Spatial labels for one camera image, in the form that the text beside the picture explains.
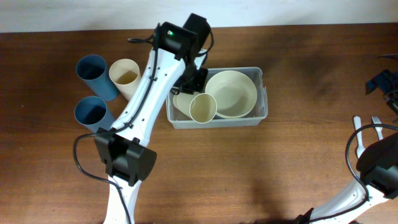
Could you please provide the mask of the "cream cup front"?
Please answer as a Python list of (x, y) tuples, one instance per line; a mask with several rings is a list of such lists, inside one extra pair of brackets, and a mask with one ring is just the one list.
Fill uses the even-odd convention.
[(216, 115), (217, 103), (213, 96), (207, 93), (180, 93), (173, 97), (173, 105), (194, 122), (204, 124), (210, 122)]

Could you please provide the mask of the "cream cup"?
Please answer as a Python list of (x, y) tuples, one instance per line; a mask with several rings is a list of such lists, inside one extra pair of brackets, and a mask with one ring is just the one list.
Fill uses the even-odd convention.
[(216, 115), (217, 103), (213, 96), (207, 93), (180, 93), (173, 97), (173, 105), (194, 122), (204, 124), (210, 122)]
[(123, 97), (129, 101), (139, 86), (141, 73), (135, 61), (124, 58), (112, 64), (109, 77)]

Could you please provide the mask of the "cream bowl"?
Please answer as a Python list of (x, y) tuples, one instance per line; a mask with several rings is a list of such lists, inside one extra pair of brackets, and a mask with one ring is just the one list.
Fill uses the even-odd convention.
[(251, 109), (249, 108), (238, 108), (238, 107), (230, 107), (230, 108), (223, 108), (218, 109), (216, 114), (226, 118), (226, 119), (236, 119), (236, 118), (243, 118), (249, 115), (253, 111), (254, 107)]
[(230, 107), (251, 109), (257, 101), (254, 82), (247, 75), (233, 70), (213, 75), (206, 84), (205, 93), (214, 97), (217, 110)]

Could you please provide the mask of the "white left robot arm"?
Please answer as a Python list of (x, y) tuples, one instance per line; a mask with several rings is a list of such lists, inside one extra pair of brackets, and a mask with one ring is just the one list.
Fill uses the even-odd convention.
[(157, 158), (147, 147), (156, 118), (169, 94), (202, 91), (209, 52), (203, 45), (212, 37), (207, 20), (190, 14), (182, 27), (165, 22), (148, 39), (152, 50), (135, 94), (110, 130), (94, 138), (110, 186), (105, 223), (133, 223), (140, 184)]

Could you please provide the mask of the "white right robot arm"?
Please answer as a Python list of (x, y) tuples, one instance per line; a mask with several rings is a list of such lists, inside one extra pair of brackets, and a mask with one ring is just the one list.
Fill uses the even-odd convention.
[(383, 137), (366, 149), (356, 150), (356, 168), (352, 168), (349, 150), (353, 139), (361, 141), (360, 132), (369, 128), (397, 131), (396, 126), (376, 123), (360, 126), (354, 117), (355, 132), (349, 137), (345, 149), (345, 160), (353, 181), (328, 203), (311, 208), (299, 215), (294, 223), (351, 223), (366, 210), (397, 197), (397, 133)]

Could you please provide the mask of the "clear plastic storage container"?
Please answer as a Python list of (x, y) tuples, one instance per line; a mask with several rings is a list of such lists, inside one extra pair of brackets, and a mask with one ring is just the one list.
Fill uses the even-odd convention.
[(227, 70), (234, 70), (247, 75), (257, 88), (257, 101), (253, 111), (236, 119), (212, 119), (210, 122), (200, 124), (184, 115), (173, 105), (173, 94), (169, 93), (165, 100), (167, 118), (175, 129), (203, 129), (203, 128), (229, 128), (240, 126), (257, 126), (268, 115), (268, 102), (266, 87), (262, 84), (262, 70), (259, 67), (235, 67), (235, 68), (209, 68), (206, 82), (215, 74)]

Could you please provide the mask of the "white plastic fork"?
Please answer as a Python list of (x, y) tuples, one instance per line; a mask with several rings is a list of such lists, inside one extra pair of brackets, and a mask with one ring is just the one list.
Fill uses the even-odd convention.
[[(377, 116), (372, 116), (371, 119), (372, 119), (372, 123), (373, 123), (373, 124), (382, 124), (382, 123), (381, 123), (381, 120), (380, 120)], [(378, 127), (375, 127), (374, 129), (375, 129), (376, 132), (377, 132), (377, 138), (378, 138), (378, 140), (382, 140), (382, 139), (383, 139), (382, 127), (379, 127), (379, 126), (378, 126)]]

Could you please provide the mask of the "white plastic knife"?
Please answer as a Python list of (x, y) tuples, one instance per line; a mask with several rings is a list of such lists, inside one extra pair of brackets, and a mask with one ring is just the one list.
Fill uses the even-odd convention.
[[(354, 116), (353, 122), (354, 122), (354, 128), (356, 131), (362, 127), (361, 118), (359, 116)], [(362, 139), (361, 131), (356, 134), (356, 138), (357, 138), (357, 143), (358, 143), (358, 146), (356, 149), (356, 155), (357, 155), (357, 158), (360, 158), (362, 153), (365, 151), (365, 147), (363, 146), (363, 139)]]

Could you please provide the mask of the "blue cup rear left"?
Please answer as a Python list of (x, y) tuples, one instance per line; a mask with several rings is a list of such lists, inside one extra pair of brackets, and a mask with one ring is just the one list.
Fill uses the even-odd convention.
[(104, 101), (111, 101), (117, 97), (119, 90), (109, 77), (109, 70), (105, 59), (96, 54), (86, 55), (76, 65), (76, 74)]

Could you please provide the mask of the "blue cup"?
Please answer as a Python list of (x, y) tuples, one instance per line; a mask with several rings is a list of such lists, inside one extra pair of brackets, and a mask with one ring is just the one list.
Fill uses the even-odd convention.
[(75, 119), (96, 133), (100, 128), (110, 130), (115, 118), (106, 102), (98, 96), (87, 96), (78, 102), (74, 110)]
[(109, 77), (109, 70), (105, 59), (96, 54), (86, 55), (76, 65), (76, 74), (104, 101), (111, 101), (117, 97), (119, 90)]

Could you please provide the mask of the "blue cup front left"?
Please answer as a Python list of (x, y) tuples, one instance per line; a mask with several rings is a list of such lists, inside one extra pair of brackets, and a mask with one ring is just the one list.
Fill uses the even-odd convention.
[(106, 102), (98, 96), (87, 96), (78, 102), (74, 110), (75, 119), (96, 133), (100, 128), (110, 130), (115, 118)]

